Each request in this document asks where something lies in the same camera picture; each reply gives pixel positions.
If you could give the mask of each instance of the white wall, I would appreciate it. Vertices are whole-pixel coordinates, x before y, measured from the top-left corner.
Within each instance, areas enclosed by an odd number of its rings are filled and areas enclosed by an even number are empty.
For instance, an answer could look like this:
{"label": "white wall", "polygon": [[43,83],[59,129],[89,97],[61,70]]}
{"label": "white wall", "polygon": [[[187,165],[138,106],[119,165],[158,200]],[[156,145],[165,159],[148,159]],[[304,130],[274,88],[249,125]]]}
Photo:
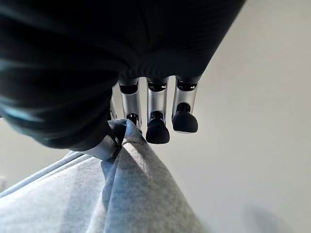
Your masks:
{"label": "white wall", "polygon": [[[310,12],[309,0],[249,0],[200,82],[199,132],[168,121],[170,143],[152,146],[214,232],[311,232]],[[173,79],[169,89],[170,110]],[[0,132],[10,184],[65,154]]]}

